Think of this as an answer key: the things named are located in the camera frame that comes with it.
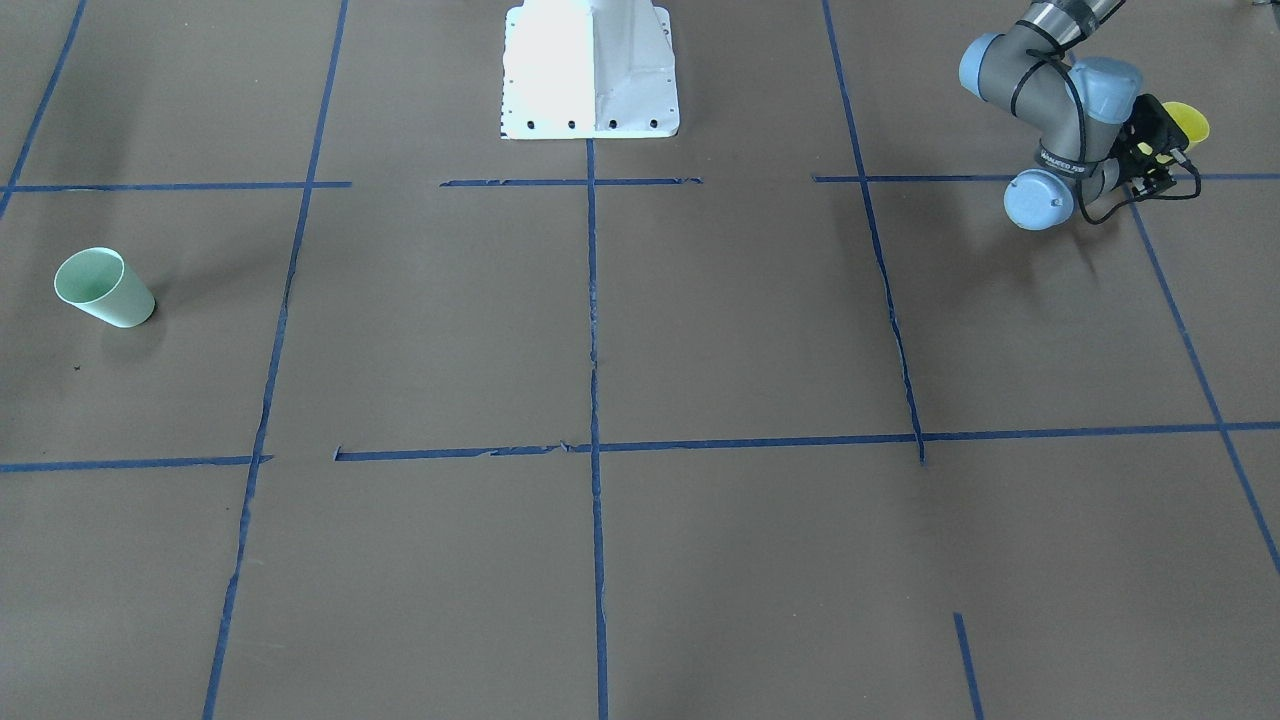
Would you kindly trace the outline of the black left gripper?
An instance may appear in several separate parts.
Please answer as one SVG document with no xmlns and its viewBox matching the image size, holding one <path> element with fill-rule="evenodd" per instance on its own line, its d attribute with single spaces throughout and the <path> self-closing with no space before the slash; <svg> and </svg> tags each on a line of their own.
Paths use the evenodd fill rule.
<svg viewBox="0 0 1280 720">
<path fill-rule="evenodd" d="M 1190 141 L 1152 94 L 1140 94 L 1125 122 L 1125 178 L 1138 186 L 1174 186 L 1170 167 L 1187 159 Z"/>
</svg>

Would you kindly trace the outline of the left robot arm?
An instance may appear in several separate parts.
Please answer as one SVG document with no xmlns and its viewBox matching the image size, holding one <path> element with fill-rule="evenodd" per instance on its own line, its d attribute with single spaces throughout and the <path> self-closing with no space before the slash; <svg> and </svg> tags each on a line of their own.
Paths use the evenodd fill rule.
<svg viewBox="0 0 1280 720">
<path fill-rule="evenodd" d="M 1033 1 L 1004 33 L 975 38 L 957 67 L 961 86 L 1039 132 L 1036 164 L 1004 192 L 1007 218 L 1046 231 L 1120 187 L 1129 202 L 1172 199 L 1172 168 L 1196 168 L 1185 128 L 1140 70 L 1108 56 L 1070 61 L 1119 9 L 1116 1 Z"/>
</svg>

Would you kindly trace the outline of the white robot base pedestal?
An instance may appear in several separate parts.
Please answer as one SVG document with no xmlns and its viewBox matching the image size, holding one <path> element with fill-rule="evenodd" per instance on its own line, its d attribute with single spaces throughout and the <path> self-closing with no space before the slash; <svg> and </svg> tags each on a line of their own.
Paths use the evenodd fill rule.
<svg viewBox="0 0 1280 720">
<path fill-rule="evenodd" d="M 502 138 L 678 133 L 671 15 L 652 1 L 524 1 L 504 18 Z"/>
</svg>

